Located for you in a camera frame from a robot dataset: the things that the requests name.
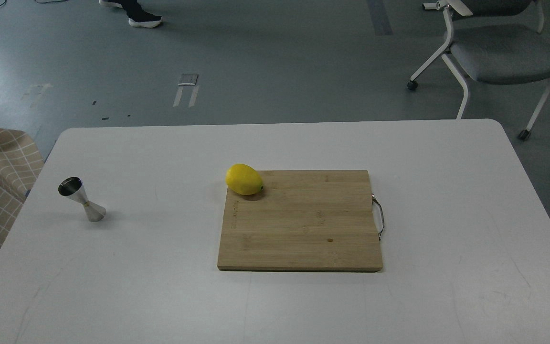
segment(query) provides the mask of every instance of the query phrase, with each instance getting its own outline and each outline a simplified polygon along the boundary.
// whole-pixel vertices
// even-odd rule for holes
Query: chair seat
[[[550,45],[526,26],[457,29],[450,51],[482,83],[514,85],[550,78]]]

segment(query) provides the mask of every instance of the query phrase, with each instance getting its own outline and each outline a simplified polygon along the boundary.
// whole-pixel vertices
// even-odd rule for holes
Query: wooden cutting board
[[[260,193],[227,191],[220,270],[381,270],[367,171],[258,173]]]

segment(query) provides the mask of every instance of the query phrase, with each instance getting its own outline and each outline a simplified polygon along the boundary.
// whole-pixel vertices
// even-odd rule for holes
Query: person's leg
[[[128,24],[136,28],[154,28],[162,22],[161,16],[144,11],[137,0],[99,0],[99,3],[124,9],[127,12]]]

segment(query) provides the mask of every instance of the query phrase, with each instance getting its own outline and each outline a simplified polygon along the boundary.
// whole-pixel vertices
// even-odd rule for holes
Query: gray floor
[[[131,28],[96,0],[2,7],[0,127],[28,132],[45,157],[70,127],[448,119],[461,101],[442,61],[406,90],[445,30],[419,1],[141,3],[166,22]],[[550,0],[544,9],[550,42]],[[534,26],[535,9],[513,20]],[[193,107],[192,87],[173,107],[182,73],[200,75]],[[550,100],[531,139],[515,139],[543,87],[472,83],[465,118],[504,126],[550,215]]]

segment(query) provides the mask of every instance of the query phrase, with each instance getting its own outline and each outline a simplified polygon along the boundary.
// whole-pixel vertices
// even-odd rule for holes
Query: jigger cup
[[[98,222],[105,217],[105,208],[96,203],[89,202],[82,181],[78,177],[65,179],[59,185],[59,194],[82,204],[90,222]]]

